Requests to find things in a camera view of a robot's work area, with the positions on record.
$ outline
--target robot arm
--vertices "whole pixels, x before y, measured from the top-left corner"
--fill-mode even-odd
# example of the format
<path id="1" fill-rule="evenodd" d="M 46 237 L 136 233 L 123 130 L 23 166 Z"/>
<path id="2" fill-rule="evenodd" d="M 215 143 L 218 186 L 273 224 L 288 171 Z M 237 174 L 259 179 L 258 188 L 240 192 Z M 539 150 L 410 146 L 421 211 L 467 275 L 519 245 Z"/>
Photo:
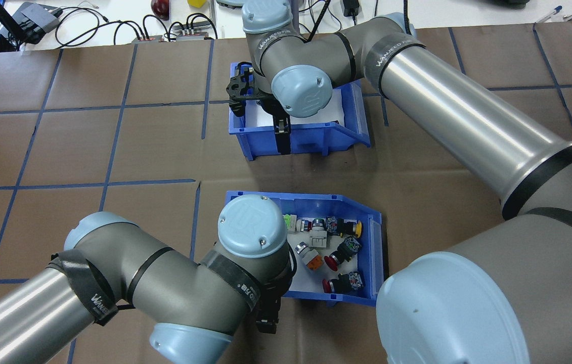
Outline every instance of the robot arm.
<path id="1" fill-rule="evenodd" d="M 259 329 L 274 333 L 295 264 L 281 210 L 240 196 L 218 232 L 196 264 L 122 217 L 86 217 L 65 251 L 0 302 L 0 363 L 48 361 L 92 323 L 105 325 L 122 299 L 159 322 L 150 344 L 176 363 L 215 362 L 257 305 Z"/>
<path id="2" fill-rule="evenodd" d="M 388 362 L 572 362 L 572 141 L 432 55 L 401 16 L 306 42 L 287 7 L 244 7 L 258 89 L 308 117 L 365 76 L 498 194 L 508 220 L 385 281 Z"/>

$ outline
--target wire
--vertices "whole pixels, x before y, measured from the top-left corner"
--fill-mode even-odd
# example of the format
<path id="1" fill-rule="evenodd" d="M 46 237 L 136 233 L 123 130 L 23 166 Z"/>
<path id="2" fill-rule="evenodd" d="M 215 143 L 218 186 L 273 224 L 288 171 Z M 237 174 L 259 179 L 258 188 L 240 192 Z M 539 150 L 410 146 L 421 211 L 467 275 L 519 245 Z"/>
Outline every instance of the wire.
<path id="1" fill-rule="evenodd" d="M 307 10 L 312 9 L 315 5 L 317 5 L 317 4 L 319 4 L 319 3 L 323 3 L 323 2 L 324 2 L 324 0 L 316 0 L 316 2 L 313 3 L 313 5 L 311 5 L 311 1 L 309 0 L 309 7 L 306 8 L 306 9 L 301 9 L 301 10 L 299 10 L 299 12 L 300 12 L 300 13 L 303 13 L 303 12 L 305 12 L 305 11 L 307 11 Z"/>
<path id="2" fill-rule="evenodd" d="M 142 27 L 144 28 L 144 35 L 147 37 L 147 39 L 149 39 L 149 31 L 147 30 L 146 22 L 147 22 L 147 19 L 149 19 L 149 18 L 155 18 L 156 20 L 158 20 L 160 25 L 162 25 L 162 27 L 165 28 L 164 34 L 168 33 L 168 29 L 166 28 L 166 25 L 164 25 L 162 19 L 160 19 L 157 16 L 154 16 L 152 14 L 146 14 L 144 16 L 144 18 L 142 18 Z"/>
<path id="3" fill-rule="evenodd" d="M 171 23 L 171 25 L 168 26 L 168 33 L 166 33 L 167 41 L 177 40 L 179 37 L 179 35 L 171 32 L 171 30 L 173 30 L 174 25 L 179 25 L 182 31 L 183 32 L 185 31 L 185 25 L 183 23 L 180 23 L 179 21 L 174 21 L 173 23 Z"/>
<path id="4" fill-rule="evenodd" d="M 335 14 L 333 14 L 333 13 L 330 11 L 330 9 L 328 10 L 328 14 L 330 14 L 330 16 L 331 16 L 333 19 L 336 19 L 336 20 L 337 20 L 337 23 L 339 23 L 339 29 L 338 29 L 337 31 L 341 31 L 342 28 L 343 28 L 343 27 L 342 27 L 342 21 L 341 21 L 340 19 L 338 19 L 337 16 L 335 16 Z"/>
<path id="5" fill-rule="evenodd" d="M 115 28 L 115 33 L 113 34 L 113 46 L 116 46 L 116 45 L 117 45 L 117 31 L 119 30 L 119 28 L 120 28 L 122 25 L 128 25 L 129 27 L 133 28 L 133 31 L 135 32 L 135 37 L 136 37 L 138 40 L 142 40 L 142 39 L 140 39 L 140 33 L 138 33 L 138 30 L 135 29 L 135 27 L 133 27 L 130 23 L 135 23 L 135 22 L 132 21 L 132 20 L 122 21 L 121 23 L 119 23 L 119 25 L 117 26 L 117 28 Z"/>
<path id="6" fill-rule="evenodd" d="M 409 30 L 409 16 L 408 16 L 408 0 L 403 0 L 403 17 L 405 18 L 405 32 L 411 35 Z"/>
<path id="7" fill-rule="evenodd" d="M 198 18 L 203 18 L 211 24 L 211 28 L 214 30 L 214 36 L 216 36 L 216 39 L 218 39 L 218 32 L 216 31 L 216 25 L 214 25 L 214 22 L 209 17 L 207 17 L 207 15 L 205 15 L 203 13 L 195 13 L 192 15 L 194 15 L 194 17 L 191 18 L 191 23 L 189 23 L 189 25 L 191 26 L 192 29 L 194 28 L 194 21 Z"/>
<path id="8" fill-rule="evenodd" d="M 306 40 L 306 43 L 308 43 L 309 41 L 312 41 L 313 37 L 318 32 L 318 28 L 320 27 L 320 24 L 322 22 L 322 18 L 324 18 L 326 11 L 328 10 L 329 5 L 330 5 L 330 0 L 325 0 L 324 7 L 322 7 L 322 11 L 320 12 L 320 15 L 318 16 L 318 19 L 315 21 L 315 25 L 313 25 L 313 29 L 311 30 L 311 35 L 309 35 L 309 38 Z"/>
<path id="9" fill-rule="evenodd" d="M 100 12 L 98 12 L 97 10 L 94 9 L 89 9 L 89 8 L 80 8 L 80 7 L 66 7 L 65 9 L 73 9 L 71 12 L 69 12 L 68 14 L 66 14 L 66 16 L 64 16 L 60 21 L 59 21 L 59 25 L 57 25 L 57 28 L 55 28 L 54 30 L 54 38 L 57 40 L 58 44 L 61 44 L 62 47 L 76 47 L 76 46 L 81 46 L 82 44 L 85 44 L 86 42 L 88 42 L 90 39 L 92 39 L 96 34 L 97 31 L 95 30 L 93 32 L 93 34 L 91 34 L 87 39 L 85 39 L 84 41 L 82 41 L 81 43 L 78 44 L 71 44 L 73 41 L 69 41 L 67 43 L 63 43 L 61 42 L 61 40 L 59 40 L 59 29 L 61 29 L 61 25 L 64 23 L 64 21 L 66 21 L 66 19 L 68 19 L 69 16 L 71 16 L 72 14 L 75 14 L 76 12 L 80 12 L 80 11 L 85 11 L 87 13 L 89 13 L 90 15 L 95 17 L 95 20 L 97 21 L 97 25 L 100 25 L 100 21 L 99 21 L 99 16 L 101 16 L 102 19 L 105 19 L 106 23 L 108 23 L 108 18 L 106 18 L 105 16 L 103 16 L 103 14 L 101 14 Z"/>
<path id="10" fill-rule="evenodd" d="M 93 3 L 89 2 L 88 0 L 83 0 L 82 2 L 78 3 L 77 6 L 80 7 L 81 4 L 83 4 L 83 3 L 89 4 L 93 9 L 99 9 L 99 7 L 97 5 L 94 5 Z"/>
<path id="11" fill-rule="evenodd" d="M 306 25 L 304 25 L 304 23 L 300 23 L 299 26 L 304 27 L 304 29 L 306 29 L 309 34 L 311 33 L 311 30 Z"/>
<path id="12" fill-rule="evenodd" d="M 179 25 L 182 30 L 185 30 L 185 25 L 183 23 L 180 23 L 179 21 L 174 21 L 173 23 L 171 23 L 171 25 L 168 26 L 168 29 L 171 31 L 174 25 Z"/>
<path id="13" fill-rule="evenodd" d="M 61 49 L 63 47 L 76 47 L 76 46 L 81 46 L 82 44 L 84 44 L 85 42 L 87 42 L 88 40 L 90 40 L 90 38 L 93 36 L 91 35 L 91 37 L 89 37 L 89 39 L 84 40 L 83 42 L 79 43 L 79 44 L 71 44 L 72 42 L 76 41 L 77 39 L 80 39 L 81 37 L 83 37 L 84 35 L 90 33 L 90 32 L 94 32 L 94 34 L 96 34 L 96 30 L 98 30 L 99 28 L 103 28 L 106 27 L 106 25 L 112 25 L 112 24 L 121 24 L 121 23 L 125 23 L 124 21 L 119 21 L 119 20 L 115 20 L 115 21 L 109 21 L 108 23 L 104 23 L 104 24 L 100 24 L 94 28 L 90 28 L 89 30 L 86 30 L 85 32 L 83 32 L 82 34 L 80 34 L 79 36 L 75 37 L 73 40 L 67 42 L 67 43 L 61 43 L 59 42 L 59 44 L 61 44 L 60 46 L 57 47 L 57 49 Z"/>

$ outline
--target light blue joint cap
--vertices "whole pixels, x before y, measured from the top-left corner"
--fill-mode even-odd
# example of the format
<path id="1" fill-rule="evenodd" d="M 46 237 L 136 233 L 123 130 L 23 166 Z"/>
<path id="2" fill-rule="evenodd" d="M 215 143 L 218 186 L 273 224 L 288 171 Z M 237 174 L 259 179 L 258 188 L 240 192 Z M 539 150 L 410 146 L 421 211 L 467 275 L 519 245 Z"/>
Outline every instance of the light blue joint cap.
<path id="1" fill-rule="evenodd" d="M 274 93 L 286 113 L 311 117 L 327 106 L 333 86 L 326 72 L 311 65 L 292 65 L 272 79 Z"/>
<path id="2" fill-rule="evenodd" d="M 149 343 L 174 364 L 212 364 L 218 361 L 232 337 L 184 325 L 159 323 Z"/>
<path id="3" fill-rule="evenodd" d="M 292 22 L 290 0 L 249 0 L 243 5 L 243 31 L 267 33 Z"/>
<path id="4" fill-rule="evenodd" d="M 399 27 L 401 27 L 403 33 L 405 32 L 405 16 L 403 13 L 391 13 L 387 15 L 381 15 L 380 17 L 395 21 L 396 24 L 398 24 Z M 411 32 L 412 37 L 416 37 L 416 28 L 414 28 L 414 25 L 412 23 L 409 23 L 409 31 Z"/>
<path id="5" fill-rule="evenodd" d="M 218 241 L 242 258 L 268 256 L 285 244 L 287 236 L 281 209 L 265 196 L 239 196 L 218 216 Z"/>
<path id="6" fill-rule="evenodd" d="M 66 243 L 63 245 L 63 249 L 74 249 L 75 246 L 77 246 L 77 243 L 89 233 L 92 233 L 102 226 L 118 222 L 125 222 L 138 226 L 138 224 L 128 221 L 127 219 L 124 219 L 124 217 L 117 216 L 112 212 L 95 212 L 94 214 L 90 214 L 81 219 L 77 227 L 70 231 L 68 237 L 66 237 Z"/>

